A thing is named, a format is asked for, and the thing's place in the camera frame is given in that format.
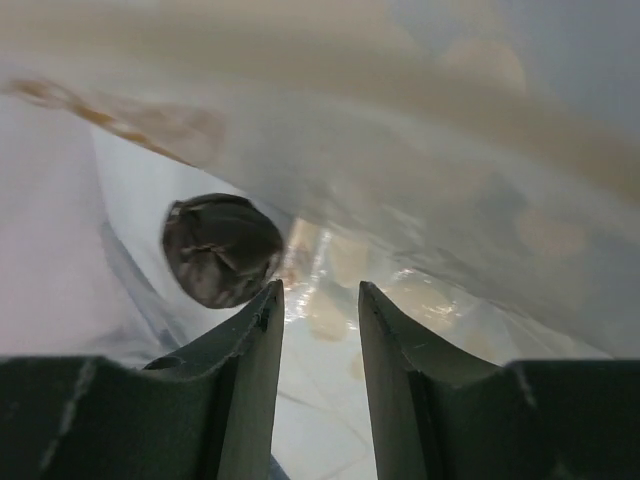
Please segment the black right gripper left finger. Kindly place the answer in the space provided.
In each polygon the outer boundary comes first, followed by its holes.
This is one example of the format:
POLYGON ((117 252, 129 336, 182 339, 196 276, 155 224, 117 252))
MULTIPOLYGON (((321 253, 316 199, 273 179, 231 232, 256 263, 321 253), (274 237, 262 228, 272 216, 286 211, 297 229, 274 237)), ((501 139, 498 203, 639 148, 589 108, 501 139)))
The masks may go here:
POLYGON ((284 330, 269 283, 141 369, 100 356, 1 361, 5 479, 265 479, 284 330))

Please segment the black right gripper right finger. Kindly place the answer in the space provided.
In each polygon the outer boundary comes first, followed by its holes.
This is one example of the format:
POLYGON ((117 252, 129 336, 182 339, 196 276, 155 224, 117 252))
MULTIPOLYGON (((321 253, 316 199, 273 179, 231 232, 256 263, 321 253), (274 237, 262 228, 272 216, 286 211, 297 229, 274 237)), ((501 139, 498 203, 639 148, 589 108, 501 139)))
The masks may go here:
POLYGON ((639 364, 497 366, 359 290, 377 474, 382 479, 635 479, 639 364))

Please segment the dark round fake fruit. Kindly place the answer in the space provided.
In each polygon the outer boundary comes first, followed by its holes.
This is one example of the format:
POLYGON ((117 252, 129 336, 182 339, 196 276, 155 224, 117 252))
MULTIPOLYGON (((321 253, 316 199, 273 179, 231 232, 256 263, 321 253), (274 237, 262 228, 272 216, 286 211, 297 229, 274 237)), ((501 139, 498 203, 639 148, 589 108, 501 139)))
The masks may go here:
POLYGON ((182 290, 214 310, 250 301, 278 269, 284 239, 248 199, 211 193, 174 202, 161 245, 182 290))

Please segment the clear zip top bag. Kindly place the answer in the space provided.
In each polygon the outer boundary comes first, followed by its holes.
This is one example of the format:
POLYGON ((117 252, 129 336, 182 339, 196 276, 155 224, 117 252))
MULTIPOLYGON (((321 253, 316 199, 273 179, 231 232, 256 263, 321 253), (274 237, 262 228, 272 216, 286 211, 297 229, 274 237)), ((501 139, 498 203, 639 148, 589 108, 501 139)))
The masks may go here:
POLYGON ((161 245, 211 193, 284 239, 265 479, 382 479, 364 282, 497 366, 639 364, 639 5, 2 3, 1 361, 141 369, 241 311, 161 245))

